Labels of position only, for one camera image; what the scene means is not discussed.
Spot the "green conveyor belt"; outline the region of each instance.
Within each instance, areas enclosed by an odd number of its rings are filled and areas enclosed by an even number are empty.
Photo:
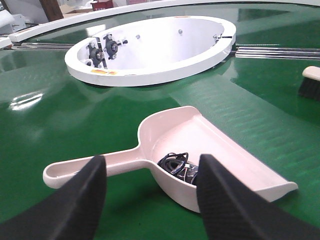
[[[120,25],[201,13],[223,18],[223,11],[234,9],[239,13],[237,31],[247,29],[237,36],[239,45],[319,46],[320,32],[313,30],[320,27],[320,8],[302,5],[190,5],[107,19]],[[253,23],[262,26],[263,21],[254,20],[286,19],[295,11],[311,20],[297,17],[292,24],[287,20],[286,26],[248,30]],[[76,43],[87,37],[85,28],[105,21],[67,27],[30,41]],[[320,227],[320,103],[297,94],[303,69],[320,66],[319,61],[228,57],[213,69],[170,83],[98,88],[70,76],[64,55],[0,51],[0,222],[54,191],[42,180],[48,164],[133,148],[145,117],[192,105],[255,157],[296,182],[299,189],[276,204]],[[36,96],[37,102],[26,108],[12,104],[26,94]],[[146,169],[109,177],[105,203],[97,240],[207,239],[200,215],[171,200]]]

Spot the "white dustpan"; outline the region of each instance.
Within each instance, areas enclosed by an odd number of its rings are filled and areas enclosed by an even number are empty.
[[[189,153],[188,162],[198,165],[201,154],[211,154],[240,181],[267,201],[298,188],[264,165],[192,106],[172,108],[145,118],[138,127],[138,146],[104,154],[107,176],[148,168],[159,186],[177,203],[199,212],[196,186],[170,175],[157,163],[168,153]],[[92,157],[56,162],[43,171],[51,188],[60,188]]]

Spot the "brush bristles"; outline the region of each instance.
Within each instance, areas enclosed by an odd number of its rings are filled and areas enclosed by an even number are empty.
[[[304,77],[298,94],[305,98],[320,101],[320,81]]]

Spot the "black cable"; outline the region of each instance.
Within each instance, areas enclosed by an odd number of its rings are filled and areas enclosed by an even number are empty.
[[[176,178],[196,185],[198,166],[188,163],[189,154],[184,153],[168,153],[159,162],[158,165],[169,174]]]

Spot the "white oval basin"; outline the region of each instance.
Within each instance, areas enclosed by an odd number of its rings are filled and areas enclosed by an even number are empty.
[[[235,25],[215,17],[148,19],[80,41],[66,53],[65,62],[72,76],[94,85],[161,84],[217,65],[231,52],[235,36]],[[96,59],[96,52],[104,58]]]

